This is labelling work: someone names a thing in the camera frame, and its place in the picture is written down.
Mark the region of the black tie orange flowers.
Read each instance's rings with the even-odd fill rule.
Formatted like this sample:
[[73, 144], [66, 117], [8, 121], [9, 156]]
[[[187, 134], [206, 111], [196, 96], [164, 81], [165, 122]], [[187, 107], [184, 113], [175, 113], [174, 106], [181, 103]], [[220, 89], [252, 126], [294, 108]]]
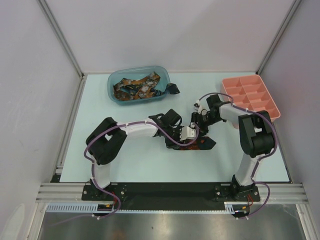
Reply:
[[198, 137], [197, 140], [189, 144], [188, 146], [184, 146], [183, 151], [206, 151], [211, 150], [217, 143], [212, 140], [208, 136]]

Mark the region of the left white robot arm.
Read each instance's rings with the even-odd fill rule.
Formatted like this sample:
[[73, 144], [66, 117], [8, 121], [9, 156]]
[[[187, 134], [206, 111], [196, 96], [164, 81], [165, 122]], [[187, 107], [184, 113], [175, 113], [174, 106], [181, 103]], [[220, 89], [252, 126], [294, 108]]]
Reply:
[[164, 137], [168, 148], [191, 145], [198, 136], [195, 123], [182, 126], [182, 117], [173, 109], [151, 115], [144, 120], [118, 123], [105, 118], [86, 139], [84, 157], [91, 162], [93, 194], [100, 200], [110, 196], [111, 162], [116, 159], [126, 140], [143, 137]]

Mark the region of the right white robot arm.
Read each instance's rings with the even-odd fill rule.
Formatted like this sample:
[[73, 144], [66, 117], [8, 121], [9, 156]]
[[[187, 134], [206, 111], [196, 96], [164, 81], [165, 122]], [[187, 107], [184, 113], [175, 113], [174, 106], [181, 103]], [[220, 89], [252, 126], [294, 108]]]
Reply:
[[229, 192], [235, 200], [242, 201], [256, 185], [261, 161], [276, 152], [277, 134], [266, 110], [256, 112], [240, 107], [228, 94], [207, 93], [195, 102], [191, 122], [203, 136], [209, 132], [209, 126], [221, 121], [238, 126], [243, 157], [232, 176]]

